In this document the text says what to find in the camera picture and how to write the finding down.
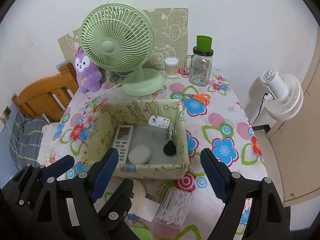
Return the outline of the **white air conditioner remote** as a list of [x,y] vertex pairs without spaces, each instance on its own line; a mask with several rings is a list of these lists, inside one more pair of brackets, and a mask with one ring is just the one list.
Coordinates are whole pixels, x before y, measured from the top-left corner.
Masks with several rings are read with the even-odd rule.
[[127,162],[133,130],[133,125],[119,125],[117,128],[112,147],[118,151],[119,165]]

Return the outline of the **keys with black fob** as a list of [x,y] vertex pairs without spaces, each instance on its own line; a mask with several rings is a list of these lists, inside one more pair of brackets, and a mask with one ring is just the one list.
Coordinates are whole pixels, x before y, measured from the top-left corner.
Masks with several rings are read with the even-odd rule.
[[168,139],[169,141],[163,147],[163,152],[168,156],[173,156],[176,154],[176,129],[172,122],[169,124]]

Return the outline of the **white power adapter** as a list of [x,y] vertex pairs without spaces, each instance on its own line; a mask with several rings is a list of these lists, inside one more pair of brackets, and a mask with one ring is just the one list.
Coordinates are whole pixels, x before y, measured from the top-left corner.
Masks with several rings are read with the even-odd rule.
[[152,126],[155,128],[163,128],[163,129],[167,129],[170,123],[171,123],[170,119],[164,118],[158,115],[150,116],[148,121],[149,126]]

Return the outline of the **white paper card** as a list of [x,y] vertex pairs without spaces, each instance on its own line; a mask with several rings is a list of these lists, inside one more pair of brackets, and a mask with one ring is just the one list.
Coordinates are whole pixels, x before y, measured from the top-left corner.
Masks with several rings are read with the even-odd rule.
[[145,198],[138,208],[137,212],[135,213],[136,216],[142,218],[148,222],[152,222],[157,211],[159,210],[160,204]]

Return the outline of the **plaid blue bedding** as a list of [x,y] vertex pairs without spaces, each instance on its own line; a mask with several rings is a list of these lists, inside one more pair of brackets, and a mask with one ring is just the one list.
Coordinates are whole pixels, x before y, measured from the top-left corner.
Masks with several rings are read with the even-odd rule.
[[27,164],[39,167],[37,158],[43,138],[42,129],[47,125],[49,122],[45,118],[31,118],[21,112],[17,113],[10,133],[9,150],[19,170]]

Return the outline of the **clear box of floss picks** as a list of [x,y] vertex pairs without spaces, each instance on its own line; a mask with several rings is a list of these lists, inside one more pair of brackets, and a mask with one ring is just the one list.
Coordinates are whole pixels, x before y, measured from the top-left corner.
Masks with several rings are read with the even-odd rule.
[[170,228],[180,228],[191,210],[192,200],[193,194],[191,192],[175,187],[168,189],[155,215],[155,222]]

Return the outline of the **floral tablecloth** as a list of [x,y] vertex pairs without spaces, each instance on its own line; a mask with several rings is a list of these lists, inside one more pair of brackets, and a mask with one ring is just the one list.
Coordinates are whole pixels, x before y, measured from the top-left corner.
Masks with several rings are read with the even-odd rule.
[[[75,164],[62,178],[73,178],[89,169],[80,158],[80,151],[85,146],[79,139],[83,129],[80,123],[86,113],[105,102],[181,100],[187,133],[188,170],[181,179],[140,179],[140,182],[145,188],[146,198],[157,203],[163,202],[168,189],[172,187],[191,192],[191,210],[178,229],[158,224],[155,220],[148,222],[134,214],[127,216],[125,220],[129,226],[148,229],[154,239],[206,239],[223,210],[223,202],[216,198],[201,166],[201,151],[204,148],[210,149],[230,170],[239,172],[246,178],[261,180],[267,175],[257,138],[236,95],[229,82],[217,70],[212,71],[206,87],[192,85],[187,72],[180,70],[178,77],[166,79],[160,90],[139,98],[124,94],[121,90],[122,82],[121,76],[109,75],[98,92],[77,92],[62,119],[44,128],[37,162],[50,165],[70,154],[74,157]],[[205,106],[175,92],[208,94],[211,97],[210,104]],[[97,207],[108,200],[121,178],[114,175],[104,196],[97,201]]]

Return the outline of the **wooden chair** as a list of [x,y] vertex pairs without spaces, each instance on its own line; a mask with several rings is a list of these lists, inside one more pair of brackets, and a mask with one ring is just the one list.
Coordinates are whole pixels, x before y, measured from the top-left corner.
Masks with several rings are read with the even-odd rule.
[[68,62],[59,67],[59,74],[31,83],[11,100],[23,114],[32,118],[45,114],[59,122],[78,89],[75,69]]

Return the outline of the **yellow patterned storage box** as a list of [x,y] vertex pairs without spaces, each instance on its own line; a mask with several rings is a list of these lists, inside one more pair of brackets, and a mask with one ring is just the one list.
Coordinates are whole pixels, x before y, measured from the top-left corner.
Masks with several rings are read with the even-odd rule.
[[[158,115],[170,119],[176,129],[176,154],[164,154],[163,147],[169,141],[169,128],[149,126],[150,116]],[[135,100],[116,103],[105,102],[86,113],[79,139],[84,143],[80,158],[86,167],[100,161],[112,147],[119,125],[133,125],[133,136],[129,152],[137,145],[150,149],[150,160],[143,165],[117,164],[116,177],[138,179],[181,179],[189,166],[187,133],[181,100]]]

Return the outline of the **purple plush toy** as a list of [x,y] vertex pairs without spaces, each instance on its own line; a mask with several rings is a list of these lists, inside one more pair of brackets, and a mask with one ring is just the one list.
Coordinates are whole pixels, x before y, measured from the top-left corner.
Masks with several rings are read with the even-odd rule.
[[99,71],[99,67],[89,59],[81,47],[76,51],[73,66],[81,92],[97,92],[100,89],[103,75]]

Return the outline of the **green desk fan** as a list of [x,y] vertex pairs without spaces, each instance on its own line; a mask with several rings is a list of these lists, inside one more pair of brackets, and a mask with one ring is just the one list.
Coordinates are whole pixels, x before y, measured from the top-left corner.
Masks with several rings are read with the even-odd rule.
[[126,73],[121,84],[129,96],[146,96],[160,90],[164,75],[145,68],[155,45],[148,15],[131,5],[107,3],[93,9],[83,20],[81,48],[98,67]]

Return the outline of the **cotton swab container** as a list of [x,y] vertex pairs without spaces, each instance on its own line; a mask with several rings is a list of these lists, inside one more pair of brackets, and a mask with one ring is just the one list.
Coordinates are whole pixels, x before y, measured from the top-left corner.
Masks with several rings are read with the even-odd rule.
[[168,78],[176,78],[179,70],[179,60],[176,57],[165,58],[165,75]]

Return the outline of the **glass mason jar mug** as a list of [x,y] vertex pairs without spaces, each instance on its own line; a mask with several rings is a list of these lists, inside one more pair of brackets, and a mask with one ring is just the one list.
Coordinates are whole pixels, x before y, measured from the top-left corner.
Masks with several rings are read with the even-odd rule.
[[209,82],[214,51],[201,52],[193,47],[193,54],[184,60],[184,69],[189,74],[189,82],[196,86],[206,87]]

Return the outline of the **green plastic cup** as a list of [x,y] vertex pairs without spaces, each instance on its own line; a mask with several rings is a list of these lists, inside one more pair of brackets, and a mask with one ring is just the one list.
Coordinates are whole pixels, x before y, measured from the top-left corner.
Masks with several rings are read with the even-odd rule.
[[202,53],[209,53],[212,49],[213,38],[206,35],[197,35],[196,50]]

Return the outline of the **orange handled scissors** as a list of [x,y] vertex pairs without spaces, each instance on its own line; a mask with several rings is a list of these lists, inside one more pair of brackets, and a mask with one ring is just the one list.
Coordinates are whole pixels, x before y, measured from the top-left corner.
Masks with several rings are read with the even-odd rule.
[[209,105],[210,104],[210,95],[208,94],[186,94],[186,93],[182,93],[182,92],[175,92],[175,94],[179,94],[182,96],[186,96],[189,98],[192,98],[194,100],[197,100],[199,102],[201,102],[202,104]]

